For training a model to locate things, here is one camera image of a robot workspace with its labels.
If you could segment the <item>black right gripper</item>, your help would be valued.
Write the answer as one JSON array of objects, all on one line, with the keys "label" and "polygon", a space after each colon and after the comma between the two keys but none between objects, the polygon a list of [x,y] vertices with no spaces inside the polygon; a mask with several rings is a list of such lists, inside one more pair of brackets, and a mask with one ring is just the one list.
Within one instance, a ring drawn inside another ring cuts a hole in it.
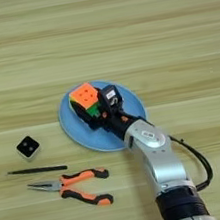
[{"label": "black right gripper", "polygon": [[140,119],[139,116],[130,115],[118,107],[99,108],[97,112],[89,115],[86,109],[77,102],[71,101],[70,104],[77,116],[86,122],[90,128],[93,130],[102,128],[107,132],[112,132],[120,140],[125,138],[128,128]]}]

